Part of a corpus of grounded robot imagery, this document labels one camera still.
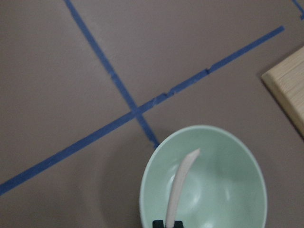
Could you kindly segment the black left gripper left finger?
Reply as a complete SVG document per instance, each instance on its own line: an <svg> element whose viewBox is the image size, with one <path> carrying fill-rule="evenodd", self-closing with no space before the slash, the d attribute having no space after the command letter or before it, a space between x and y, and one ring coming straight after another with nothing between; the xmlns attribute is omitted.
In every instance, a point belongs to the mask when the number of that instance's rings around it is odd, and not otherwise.
<svg viewBox="0 0 304 228"><path fill-rule="evenodd" d="M164 228L163 220L154 220L152 222L152 228Z"/></svg>

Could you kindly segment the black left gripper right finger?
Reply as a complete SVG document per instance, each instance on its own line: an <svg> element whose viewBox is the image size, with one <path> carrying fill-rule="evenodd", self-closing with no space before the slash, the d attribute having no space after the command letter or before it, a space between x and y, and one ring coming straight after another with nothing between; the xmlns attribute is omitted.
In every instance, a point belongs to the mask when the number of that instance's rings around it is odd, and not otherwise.
<svg viewBox="0 0 304 228"><path fill-rule="evenodd" d="M173 228L183 228L183 222L180 220L174 221L174 226Z"/></svg>

